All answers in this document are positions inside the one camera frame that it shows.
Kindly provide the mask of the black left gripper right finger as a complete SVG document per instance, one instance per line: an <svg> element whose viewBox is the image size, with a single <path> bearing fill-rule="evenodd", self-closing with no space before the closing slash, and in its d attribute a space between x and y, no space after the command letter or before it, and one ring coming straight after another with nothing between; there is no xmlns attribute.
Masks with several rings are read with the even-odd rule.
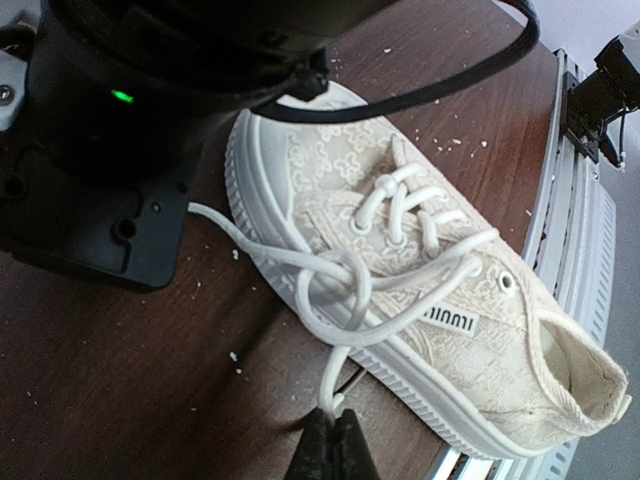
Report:
<svg viewBox="0 0 640 480"><path fill-rule="evenodd" d="M380 480L356 412L346 409L334 424L333 478Z"/></svg>

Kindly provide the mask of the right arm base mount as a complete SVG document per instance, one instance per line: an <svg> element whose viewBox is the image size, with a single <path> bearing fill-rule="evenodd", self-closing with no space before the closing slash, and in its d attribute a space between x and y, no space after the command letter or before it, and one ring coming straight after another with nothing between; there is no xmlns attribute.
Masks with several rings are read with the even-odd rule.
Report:
<svg viewBox="0 0 640 480"><path fill-rule="evenodd" d="M595 58L596 70L586 79L564 74L561 132L576 150L599 162L603 155L621 169L624 134L613 144L608 126L639 109L639 25L616 36Z"/></svg>

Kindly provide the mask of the white canvas sneaker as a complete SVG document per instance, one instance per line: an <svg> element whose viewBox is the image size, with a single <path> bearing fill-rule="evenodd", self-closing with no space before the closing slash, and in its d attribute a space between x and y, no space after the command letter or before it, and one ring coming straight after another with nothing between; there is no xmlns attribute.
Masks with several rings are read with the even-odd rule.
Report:
<svg viewBox="0 0 640 480"><path fill-rule="evenodd" d="M623 369L388 119L243 111L225 175L256 267L333 348L322 406L352 359L481 459L534 457L628 410Z"/></svg>

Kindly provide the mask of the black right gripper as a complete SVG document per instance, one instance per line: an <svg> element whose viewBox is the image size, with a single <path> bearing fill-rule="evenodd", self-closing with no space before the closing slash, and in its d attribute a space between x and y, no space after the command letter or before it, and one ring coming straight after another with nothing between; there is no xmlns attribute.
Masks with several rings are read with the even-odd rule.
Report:
<svg viewBox="0 0 640 480"><path fill-rule="evenodd" d="M45 1L1 135L1 248L151 292L176 271L208 136L325 85L366 1Z"/></svg>

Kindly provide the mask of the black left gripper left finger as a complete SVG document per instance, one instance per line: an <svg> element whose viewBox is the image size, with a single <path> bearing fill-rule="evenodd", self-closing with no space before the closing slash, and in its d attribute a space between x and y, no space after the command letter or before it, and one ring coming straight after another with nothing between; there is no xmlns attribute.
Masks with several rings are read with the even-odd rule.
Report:
<svg viewBox="0 0 640 480"><path fill-rule="evenodd" d="M326 413L316 408L306 424L288 467L288 479L329 480L333 478L333 426Z"/></svg>

